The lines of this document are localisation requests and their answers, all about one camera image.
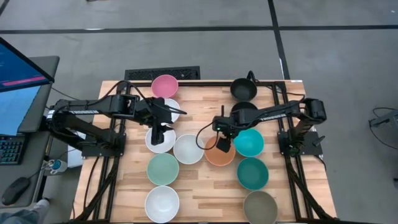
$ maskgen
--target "computer monitor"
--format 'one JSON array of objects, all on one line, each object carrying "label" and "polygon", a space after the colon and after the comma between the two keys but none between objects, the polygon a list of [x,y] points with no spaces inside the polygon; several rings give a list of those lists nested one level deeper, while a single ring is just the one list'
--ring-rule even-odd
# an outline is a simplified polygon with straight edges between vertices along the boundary
[{"label": "computer monitor", "polygon": [[50,82],[54,78],[0,37],[0,92]]}]

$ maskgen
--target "robotic arm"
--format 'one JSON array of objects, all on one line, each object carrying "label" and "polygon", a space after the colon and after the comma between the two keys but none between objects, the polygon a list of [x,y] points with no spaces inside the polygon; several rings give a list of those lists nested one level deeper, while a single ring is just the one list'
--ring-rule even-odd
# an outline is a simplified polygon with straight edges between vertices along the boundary
[{"label": "robotic arm", "polygon": [[[137,95],[110,95],[100,100],[59,100],[47,116],[47,127],[59,140],[82,151],[82,156],[121,156],[126,135],[101,129],[76,115],[103,114],[109,118],[128,119],[152,128],[151,143],[163,143],[164,133],[172,128],[171,113],[186,114],[165,105],[163,98],[140,99]],[[71,130],[86,134],[86,139]]]},{"label": "robotic arm", "polygon": [[219,138],[217,148],[228,152],[231,139],[238,136],[239,132],[252,128],[260,122],[270,121],[283,117],[295,117],[300,120],[298,125],[288,130],[289,147],[291,155],[296,155],[303,148],[304,135],[314,124],[321,124],[326,120],[323,102],[316,99],[306,98],[300,101],[292,100],[284,105],[272,106],[260,110],[241,109],[232,111],[229,117],[221,116],[213,118],[213,130],[220,131],[224,138]]}]

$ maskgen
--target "white bowl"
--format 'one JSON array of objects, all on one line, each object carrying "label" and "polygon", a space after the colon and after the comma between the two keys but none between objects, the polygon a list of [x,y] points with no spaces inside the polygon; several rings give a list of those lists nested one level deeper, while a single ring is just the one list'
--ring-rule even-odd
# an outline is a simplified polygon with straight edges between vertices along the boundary
[{"label": "white bowl", "polygon": [[156,223],[171,221],[180,208],[180,199],[176,191],[168,186],[152,189],[145,199],[145,213]]},{"label": "white bowl", "polygon": [[[184,134],[180,136],[174,144],[174,156],[183,164],[194,164],[198,162],[205,153],[196,144],[196,135]],[[198,139],[200,147],[205,147],[203,141]]]},{"label": "white bowl", "polygon": [[174,143],[175,143],[175,131],[174,130],[166,131],[164,133],[164,142],[160,143],[156,146],[154,146],[153,144],[150,143],[151,137],[152,137],[152,128],[150,128],[147,132],[147,135],[145,137],[145,144],[147,145],[148,149],[154,153],[167,152],[171,148],[173,148]]},{"label": "white bowl", "polygon": [[[180,109],[180,105],[173,99],[169,99],[169,98],[164,99],[164,103],[167,106],[171,106],[171,107],[173,107],[175,109]],[[172,113],[172,121],[175,122],[178,119],[179,116],[180,116],[180,114]]]}]

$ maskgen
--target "wooden table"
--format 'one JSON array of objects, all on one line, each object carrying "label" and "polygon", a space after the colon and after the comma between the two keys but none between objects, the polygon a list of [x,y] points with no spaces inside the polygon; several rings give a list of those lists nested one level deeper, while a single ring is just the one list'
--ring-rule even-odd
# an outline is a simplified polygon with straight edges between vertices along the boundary
[{"label": "wooden table", "polygon": [[[116,81],[104,81],[99,97],[103,96],[115,83]],[[288,92],[305,93],[301,81],[286,81],[285,83]],[[139,89],[145,96],[152,96],[150,87],[140,87]],[[289,95],[289,100],[299,100],[300,98],[301,96]],[[182,110],[188,113],[180,115],[174,124],[177,137],[183,134],[197,134],[198,130],[210,123],[215,115],[220,115],[221,105],[225,105],[225,111],[230,111],[235,104],[227,86],[181,86],[173,99],[180,104]],[[283,102],[282,96],[279,96],[279,99],[280,102]],[[271,90],[260,86],[252,103],[258,108],[274,106]],[[108,128],[109,122],[110,119],[103,115],[94,118],[94,125],[101,128]],[[148,192],[155,185],[149,181],[146,174],[148,162],[154,156],[154,153],[145,145],[144,139],[148,128],[127,121],[126,129],[127,144],[125,153],[120,160],[111,221],[150,222],[144,211],[144,201]],[[266,144],[262,154],[258,156],[269,169],[269,182],[263,191],[275,198],[279,208],[278,221],[295,221],[285,161],[279,154],[276,137],[279,130],[277,121],[261,123],[255,129],[262,133]],[[214,135],[215,132],[208,128],[201,133],[200,137],[206,142]],[[175,189],[180,197],[180,209],[172,221],[246,222],[243,214],[243,200],[250,191],[244,189],[236,178],[236,168],[242,159],[243,157],[237,153],[234,161],[225,167],[211,165],[204,156],[200,162],[193,165],[180,163],[177,180],[170,184],[170,187]],[[325,211],[335,217],[335,208],[323,165],[313,156],[302,156],[302,160],[309,191]],[[94,161],[95,158],[84,161],[75,197],[76,215],[82,212],[88,176]],[[102,158],[93,173],[88,191],[88,202],[97,191],[101,164]],[[302,216],[306,217],[302,195],[299,189],[297,192]],[[101,206],[100,218],[104,217],[107,192],[103,198],[105,199]]]}]

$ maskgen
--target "teal bowl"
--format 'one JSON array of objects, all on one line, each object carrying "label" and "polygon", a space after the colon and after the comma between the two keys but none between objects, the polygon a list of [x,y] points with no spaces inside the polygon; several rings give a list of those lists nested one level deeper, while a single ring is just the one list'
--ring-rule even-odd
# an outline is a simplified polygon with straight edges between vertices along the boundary
[{"label": "teal bowl", "polygon": [[258,156],[264,148],[264,139],[255,129],[241,131],[234,139],[237,152],[245,157]]},{"label": "teal bowl", "polygon": [[178,176],[178,161],[168,153],[160,153],[150,159],[147,167],[148,179],[159,186],[171,184]]},{"label": "teal bowl", "polygon": [[268,168],[257,158],[242,160],[236,173],[239,183],[249,190],[260,190],[268,183]]}]

